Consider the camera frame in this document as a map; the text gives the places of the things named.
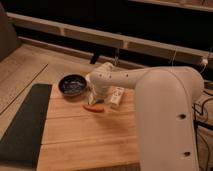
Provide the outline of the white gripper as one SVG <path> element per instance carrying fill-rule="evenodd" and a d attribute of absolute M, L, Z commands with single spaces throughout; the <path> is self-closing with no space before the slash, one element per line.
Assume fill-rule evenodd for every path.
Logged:
<path fill-rule="evenodd" d="M 94 96 L 99 97 L 99 96 L 103 96 L 103 85 L 102 84 L 98 84 L 96 82 L 89 82 L 90 88 L 91 88 L 91 92 L 88 95 L 88 104 L 102 104 L 104 103 L 104 99 L 101 98 L 96 98 L 96 100 L 94 99 Z"/>

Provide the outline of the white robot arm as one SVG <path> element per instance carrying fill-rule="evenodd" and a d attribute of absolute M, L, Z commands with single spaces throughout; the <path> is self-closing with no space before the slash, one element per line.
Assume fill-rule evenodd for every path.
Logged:
<path fill-rule="evenodd" d="M 106 63 L 90 74 L 94 96 L 110 86 L 135 91 L 135 123 L 141 171 L 199 171 L 192 104 L 204 89 L 191 67 L 113 71 Z"/>

